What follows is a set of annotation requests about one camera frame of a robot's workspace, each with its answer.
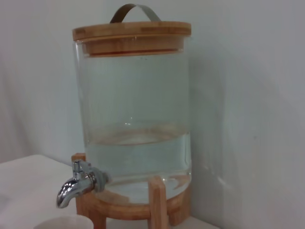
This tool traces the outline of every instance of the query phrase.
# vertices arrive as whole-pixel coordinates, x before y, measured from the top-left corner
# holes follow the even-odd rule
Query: metal spigot
[[[110,181],[107,173],[100,171],[83,160],[72,162],[73,178],[63,184],[56,198],[56,206],[65,208],[70,200],[95,190],[102,192]]]

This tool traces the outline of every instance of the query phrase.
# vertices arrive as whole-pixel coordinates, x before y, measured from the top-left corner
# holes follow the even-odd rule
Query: wooden stand
[[[85,154],[75,154],[72,160],[86,160]],[[87,193],[76,198],[77,214],[88,217],[94,223],[94,229],[106,229],[106,218],[121,220],[143,220],[149,229],[168,229],[168,223],[176,226],[190,215],[190,187],[179,195],[166,200],[165,185],[159,176],[148,181],[149,204],[128,204],[117,194],[112,198],[121,202],[109,203]]]

